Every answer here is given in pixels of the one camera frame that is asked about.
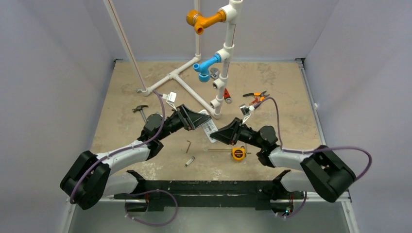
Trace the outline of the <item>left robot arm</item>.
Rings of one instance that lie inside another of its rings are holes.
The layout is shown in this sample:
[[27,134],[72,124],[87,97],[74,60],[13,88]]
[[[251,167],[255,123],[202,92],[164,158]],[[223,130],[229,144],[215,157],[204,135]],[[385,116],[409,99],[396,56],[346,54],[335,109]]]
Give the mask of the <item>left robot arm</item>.
[[113,151],[93,154],[82,152],[60,182],[60,188],[72,204],[83,210],[94,206],[102,197],[127,193],[134,199],[143,196],[145,185],[138,180],[138,173],[115,173],[135,163],[154,158],[163,148],[161,140],[185,129],[195,130],[212,117],[180,105],[169,117],[160,114],[148,116],[140,137],[131,144]]

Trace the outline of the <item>orange handled pliers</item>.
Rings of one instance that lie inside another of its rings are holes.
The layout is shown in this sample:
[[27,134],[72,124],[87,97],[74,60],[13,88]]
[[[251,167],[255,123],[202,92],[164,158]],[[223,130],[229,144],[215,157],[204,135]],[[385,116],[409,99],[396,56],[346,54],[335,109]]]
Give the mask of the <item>orange handled pliers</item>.
[[248,96],[255,96],[255,97],[265,98],[265,97],[269,96],[269,94],[266,94],[266,91],[257,92],[257,93],[243,94],[243,97],[248,97]]

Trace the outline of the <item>white remote control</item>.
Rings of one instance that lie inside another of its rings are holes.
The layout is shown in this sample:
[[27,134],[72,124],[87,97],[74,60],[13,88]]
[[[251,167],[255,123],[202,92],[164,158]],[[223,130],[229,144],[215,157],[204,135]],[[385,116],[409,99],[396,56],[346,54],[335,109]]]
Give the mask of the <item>white remote control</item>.
[[210,117],[210,119],[206,123],[202,124],[201,128],[205,132],[207,138],[209,139],[209,141],[211,143],[217,142],[216,139],[214,139],[210,136],[212,133],[214,133],[218,130],[218,128],[216,127],[212,117]]

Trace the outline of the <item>blue pipe fitting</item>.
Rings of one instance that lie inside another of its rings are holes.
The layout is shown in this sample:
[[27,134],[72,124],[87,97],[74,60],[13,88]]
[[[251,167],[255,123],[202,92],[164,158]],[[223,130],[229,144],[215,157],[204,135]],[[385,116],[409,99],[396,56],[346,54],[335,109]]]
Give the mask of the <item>blue pipe fitting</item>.
[[209,68],[216,63],[220,63],[222,61],[219,54],[215,54],[210,59],[200,63],[195,63],[192,67],[198,73],[199,81],[205,83],[208,82],[210,79]]

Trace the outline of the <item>white PVC pipe frame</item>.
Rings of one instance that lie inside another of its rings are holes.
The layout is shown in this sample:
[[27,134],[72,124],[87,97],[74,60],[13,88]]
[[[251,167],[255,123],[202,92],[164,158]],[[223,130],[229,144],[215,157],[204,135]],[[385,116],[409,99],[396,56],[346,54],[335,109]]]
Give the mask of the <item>white PVC pipe frame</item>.
[[[237,27],[238,20],[240,18],[243,2],[241,0],[230,0],[228,5],[221,7],[217,13],[210,17],[205,17],[200,13],[200,2],[198,0],[194,1],[194,9],[189,11],[186,16],[186,22],[188,25],[194,28],[196,33],[195,45],[196,53],[195,56],[179,68],[168,73],[164,78],[155,84],[147,87],[143,81],[141,72],[137,65],[136,59],[133,55],[132,48],[128,42],[125,30],[122,27],[120,18],[117,14],[116,8],[112,1],[105,0],[104,5],[107,12],[110,15],[111,21],[114,24],[117,35],[122,43],[123,49],[132,64],[132,68],[140,81],[141,88],[137,89],[138,93],[142,93],[144,96],[149,95],[154,92],[158,87],[165,84],[169,80],[177,81],[192,97],[194,97],[215,119],[219,119],[222,116],[221,108],[224,102],[224,91],[228,82],[228,73],[231,60],[234,56],[234,38],[235,31]],[[225,41],[222,49],[215,52],[215,54],[208,60],[201,62],[201,46],[200,46],[200,36],[205,31],[206,28],[217,24],[225,23],[227,24]],[[217,90],[217,96],[210,102],[205,101],[199,94],[197,94],[182,78],[180,74],[192,67],[194,71],[198,73],[198,78],[201,82],[206,83],[211,79],[211,73],[209,71],[210,67],[214,64],[221,63],[223,68],[216,80],[213,81],[212,86]]]

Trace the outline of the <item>yellow tape measure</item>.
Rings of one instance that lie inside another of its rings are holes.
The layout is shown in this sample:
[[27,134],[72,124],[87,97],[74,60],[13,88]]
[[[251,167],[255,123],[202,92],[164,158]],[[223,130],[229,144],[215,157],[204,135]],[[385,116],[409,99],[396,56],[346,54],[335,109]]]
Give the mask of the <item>yellow tape measure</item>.
[[242,161],[246,157],[245,146],[231,149],[207,149],[207,151],[229,151],[235,161]]

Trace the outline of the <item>silver pipe clamp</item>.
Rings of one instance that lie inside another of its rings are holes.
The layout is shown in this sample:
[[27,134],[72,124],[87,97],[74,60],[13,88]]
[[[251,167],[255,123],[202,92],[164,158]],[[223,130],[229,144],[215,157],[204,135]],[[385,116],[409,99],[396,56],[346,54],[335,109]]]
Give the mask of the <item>silver pipe clamp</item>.
[[216,80],[216,79],[219,78],[220,71],[216,67],[211,67],[210,70],[209,70],[209,74],[210,74],[211,79]]

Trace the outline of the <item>black base bar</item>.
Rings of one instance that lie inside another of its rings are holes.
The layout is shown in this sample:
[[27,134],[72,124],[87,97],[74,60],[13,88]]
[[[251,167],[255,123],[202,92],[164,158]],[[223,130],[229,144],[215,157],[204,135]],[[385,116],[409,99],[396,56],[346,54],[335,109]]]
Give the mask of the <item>black base bar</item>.
[[293,210],[293,201],[303,200],[301,191],[284,191],[272,180],[266,181],[167,181],[145,180],[134,171],[137,187],[132,193],[114,195],[116,200],[141,203],[127,205],[131,212],[163,211],[165,207],[254,208],[258,211]]

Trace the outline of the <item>orange pipe fitting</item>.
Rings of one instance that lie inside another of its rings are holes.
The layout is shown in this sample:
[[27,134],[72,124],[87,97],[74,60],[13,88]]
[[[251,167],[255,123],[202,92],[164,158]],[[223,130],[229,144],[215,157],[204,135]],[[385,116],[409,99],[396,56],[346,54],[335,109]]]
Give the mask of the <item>orange pipe fitting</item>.
[[201,35],[206,28],[225,21],[226,13],[223,10],[210,17],[204,17],[199,11],[191,10],[186,16],[186,22],[194,28],[197,35]]

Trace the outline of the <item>aluminium frame rail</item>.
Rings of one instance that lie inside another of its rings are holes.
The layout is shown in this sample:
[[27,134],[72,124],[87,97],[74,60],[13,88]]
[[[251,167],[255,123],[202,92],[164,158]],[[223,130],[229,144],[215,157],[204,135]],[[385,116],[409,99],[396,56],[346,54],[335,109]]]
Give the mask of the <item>aluminium frame rail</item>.
[[357,233],[351,201],[273,194],[272,181],[145,181],[71,206],[68,233]]

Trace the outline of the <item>red adjustable wrench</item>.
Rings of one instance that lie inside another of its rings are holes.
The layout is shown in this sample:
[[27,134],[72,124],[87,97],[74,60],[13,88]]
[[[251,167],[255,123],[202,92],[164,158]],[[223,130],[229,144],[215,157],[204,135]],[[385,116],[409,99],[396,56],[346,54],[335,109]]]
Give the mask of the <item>red adjustable wrench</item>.
[[231,96],[230,96],[230,94],[229,94],[229,92],[226,88],[224,89],[223,98],[224,98],[224,101],[226,103],[231,103],[232,102],[232,98],[231,98]]

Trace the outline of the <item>silver battery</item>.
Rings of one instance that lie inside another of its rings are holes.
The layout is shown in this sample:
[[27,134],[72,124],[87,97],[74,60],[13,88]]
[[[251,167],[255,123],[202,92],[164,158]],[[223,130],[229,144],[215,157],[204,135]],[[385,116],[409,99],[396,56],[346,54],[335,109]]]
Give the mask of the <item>silver battery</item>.
[[185,163],[185,167],[188,167],[193,161],[195,160],[195,157],[192,156],[188,161]]

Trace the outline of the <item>red handled cutter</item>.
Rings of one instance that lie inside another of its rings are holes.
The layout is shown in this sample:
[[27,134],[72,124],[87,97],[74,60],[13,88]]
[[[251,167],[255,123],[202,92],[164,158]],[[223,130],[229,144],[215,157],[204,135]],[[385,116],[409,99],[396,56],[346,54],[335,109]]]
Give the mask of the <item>red handled cutter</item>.
[[255,99],[249,105],[258,104],[258,103],[262,102],[265,99],[265,98],[255,97],[255,96],[254,96],[254,98]]

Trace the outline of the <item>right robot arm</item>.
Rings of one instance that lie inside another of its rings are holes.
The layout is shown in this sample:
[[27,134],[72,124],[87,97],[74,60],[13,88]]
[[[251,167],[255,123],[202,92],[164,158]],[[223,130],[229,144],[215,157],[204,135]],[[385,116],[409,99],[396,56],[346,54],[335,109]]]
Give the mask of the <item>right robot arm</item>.
[[210,137],[227,145],[241,141],[255,146],[260,149],[257,157],[262,165],[284,167],[273,184],[273,192],[280,198],[302,191],[315,192],[324,200],[335,202],[357,179],[352,169],[325,145],[308,153],[281,148],[273,126],[255,131],[235,118]]

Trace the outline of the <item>black hammer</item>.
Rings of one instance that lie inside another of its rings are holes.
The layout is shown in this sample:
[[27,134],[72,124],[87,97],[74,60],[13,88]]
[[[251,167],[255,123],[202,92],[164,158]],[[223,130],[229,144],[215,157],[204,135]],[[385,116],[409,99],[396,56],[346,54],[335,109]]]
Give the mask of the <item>black hammer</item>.
[[147,123],[147,118],[146,118],[146,115],[144,113],[144,109],[148,108],[148,107],[149,107],[148,105],[138,105],[137,107],[132,109],[132,112],[133,113],[140,112],[144,122]]

